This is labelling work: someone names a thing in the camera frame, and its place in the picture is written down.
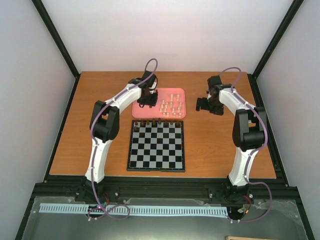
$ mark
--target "chess square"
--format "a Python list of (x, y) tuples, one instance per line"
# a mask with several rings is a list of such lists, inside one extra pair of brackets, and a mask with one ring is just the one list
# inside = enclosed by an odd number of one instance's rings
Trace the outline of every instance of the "chess square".
[(156, 156), (157, 155), (157, 150), (156, 149), (151, 149), (150, 150), (150, 156)]
[(144, 137), (140, 137), (138, 143), (139, 143), (139, 144), (144, 144), (144, 143), (145, 143), (145, 140), (146, 140), (146, 139), (145, 139)]
[(136, 167), (137, 168), (142, 168), (144, 166), (144, 162), (143, 161), (137, 161), (136, 162)]
[(163, 156), (169, 156), (169, 150), (162, 150), (162, 155)]
[(150, 143), (145, 143), (144, 144), (144, 149), (150, 150), (151, 149), (151, 144)]
[(151, 161), (151, 162), (149, 162), (149, 168), (151, 168), (151, 169), (155, 169), (156, 168), (156, 162), (155, 161)]
[(144, 155), (143, 156), (143, 161), (144, 162), (150, 162), (150, 156), (149, 155)]
[(137, 153), (138, 156), (139, 155), (143, 156), (144, 154), (145, 154), (145, 150), (144, 149), (138, 149), (138, 153)]
[(139, 132), (134, 132), (134, 133), (132, 133), (132, 137), (133, 137), (134, 139), (138, 139), (138, 138), (139, 138), (139, 135), (140, 135)]
[(144, 161), (142, 167), (143, 168), (149, 168), (149, 163), (148, 161)]
[(169, 128), (164, 128), (164, 129), (163, 129), (163, 133), (164, 133), (164, 134), (168, 134), (169, 132), (170, 132), (170, 129), (169, 129)]
[(175, 162), (169, 162), (169, 168), (170, 169), (175, 169), (176, 168), (176, 163)]
[(159, 169), (162, 169), (162, 167), (163, 167), (162, 163), (163, 163), (162, 161), (155, 162), (155, 167), (159, 168)]
[(131, 149), (131, 155), (138, 155), (138, 149)]

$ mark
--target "black metal frame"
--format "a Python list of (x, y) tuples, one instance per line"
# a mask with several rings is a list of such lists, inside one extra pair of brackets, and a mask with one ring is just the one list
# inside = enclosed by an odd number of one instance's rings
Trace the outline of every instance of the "black metal frame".
[[(68, 51), (62, 42), (57, 29), (55, 28), (53, 22), (51, 21), (48, 12), (45, 9), (41, 0), (32, 0), (34, 6), (39, 12), (43, 22), (45, 23), (47, 29), (49, 30), (53, 40), (55, 41), (57, 47), (59, 48), (63, 58), (65, 59), (67, 65), (69, 66), (72, 74), (75, 77), (75, 82), (72, 88), (72, 92), (62, 119), (62, 124), (52, 155), (49, 161), (49, 165), (44, 177), (44, 182), (37, 183), (34, 187), (30, 201), (27, 205), (25, 214), (21, 221), (20, 228), (16, 235), (16, 240), (22, 239), (24, 229), (26, 227), (30, 211), (35, 197), (39, 196), (74, 196), (75, 198), (84, 198), (86, 196), (79, 196), (79, 185), (82, 181), (82, 176), (63, 176), (63, 175), (49, 175), (49, 171), (59, 144), (59, 140), (64, 128), (71, 103), (76, 92), (78, 82), (80, 80), (80, 74), (77, 71)], [(281, 37), (285, 33), (287, 27), (289, 26), (291, 20), (295, 16), (299, 7), (301, 6), (303, 0), (293, 0), (290, 8), (288, 9), (285, 17), (283, 18), (280, 26), (278, 27), (276, 33), (274, 34), (269, 46), (265, 50), (261, 60), (259, 61), (253, 74), (248, 74), (249, 83), (251, 86), (252, 94), (255, 103), (258, 107), (263, 107), (264, 103), (259, 91), (257, 84), (257, 78), (264, 66), (266, 65), (268, 59), (270, 58), (275, 47), (279, 43)], [(284, 166), (282, 164), (278, 148), (275, 142), (272, 129), (268, 123), (268, 148), (271, 155), (272, 163), (276, 173), (276, 179), (252, 179), (253, 182), (263, 181), (267, 183), (272, 192), (272, 198), (275, 200), (295, 200), (306, 234), (309, 240), (315, 239), (313, 232), (311, 230), (304, 206), (302, 204), (298, 189), (296, 187), (289, 186)], [(224, 178), (157, 178), (157, 177), (105, 177), (102, 184), (110, 189), (110, 200), (112, 202), (122, 202), (123, 200), (130, 198), (158, 198), (158, 199), (168, 199), (168, 198), (181, 198), (181, 199), (196, 199), (212, 204), (221, 204), (223, 206), (232, 207), (233, 205), (225, 202), (221, 199), (210, 197), (209, 193), (212, 190), (221, 189), (222, 185), (226, 182)], [(269, 193), (263, 186), (253, 186), (251, 193), (256, 199), (268, 199)], [(92, 201), (92, 198), (85, 199), (88, 203)]]

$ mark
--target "black bracket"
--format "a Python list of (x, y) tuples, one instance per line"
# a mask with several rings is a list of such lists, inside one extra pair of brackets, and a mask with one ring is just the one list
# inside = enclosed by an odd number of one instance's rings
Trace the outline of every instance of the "black bracket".
[[(104, 101), (97, 101), (94, 104), (93, 112), (90, 121), (90, 129), (94, 119), (98, 113), (106, 106)], [(108, 118), (104, 119), (102, 116), (108, 114)], [(118, 135), (120, 129), (120, 111), (116, 106), (108, 106), (99, 116), (93, 128), (93, 136), (101, 139), (103, 143), (108, 140), (113, 140)]]
[[(267, 114), (264, 107), (255, 107), (254, 110), (259, 114), (263, 123), (267, 127)], [(233, 143), (242, 151), (257, 149), (265, 142), (265, 133), (258, 118), (249, 109), (238, 109), (235, 111), (234, 124), (232, 131)]]
[[(135, 79), (132, 79), (129, 81), (129, 84), (137, 84), (143, 80), (145, 80), (147, 77), (151, 75), (151, 71), (144, 71), (142, 77), (137, 77)], [(154, 82), (156, 80), (156, 86), (155, 88), (152, 88)], [(156, 90), (156, 87), (158, 85), (158, 78), (155, 74), (153, 74), (149, 80), (144, 82), (143, 84), (139, 85), (141, 88), (141, 97), (137, 100), (139, 103), (139, 106), (143, 108), (145, 105), (148, 105), (150, 108), (154, 107), (157, 104), (158, 100), (158, 91)]]
[(223, 115), (224, 105), (219, 101), (219, 92), (223, 89), (230, 88), (231, 84), (222, 84), (220, 76), (212, 76), (207, 80), (208, 90), (207, 94), (210, 93), (211, 97), (198, 98), (196, 101), (196, 111), (207, 110), (211, 114)]
[[(94, 182), (94, 188), (98, 198), (101, 198), (104, 193), (108, 193), (109, 200), (112, 203), (117, 203), (119, 200), (119, 187), (117, 186), (106, 186), (103, 181), (96, 183)], [(82, 178), (81, 185), (76, 190), (75, 196), (76, 202), (96, 203), (96, 199), (92, 189), (92, 182), (89, 181), (85, 176)]]

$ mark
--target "chessboard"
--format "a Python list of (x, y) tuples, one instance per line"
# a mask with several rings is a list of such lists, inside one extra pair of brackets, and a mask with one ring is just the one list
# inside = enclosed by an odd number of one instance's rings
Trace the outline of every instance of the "chessboard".
[(127, 170), (185, 172), (183, 121), (133, 120)]

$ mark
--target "pink tray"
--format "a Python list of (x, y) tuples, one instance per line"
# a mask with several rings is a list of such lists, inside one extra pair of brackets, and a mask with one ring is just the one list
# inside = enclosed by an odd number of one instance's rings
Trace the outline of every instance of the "pink tray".
[[(139, 107), (139, 103), (135, 101), (132, 106), (132, 116), (136, 119), (183, 119), (186, 116), (186, 98), (185, 91), (182, 88), (157, 88), (158, 90), (158, 100), (156, 105), (150, 108), (145, 105), (144, 107)], [(178, 112), (178, 107), (181, 102), (181, 109)]]

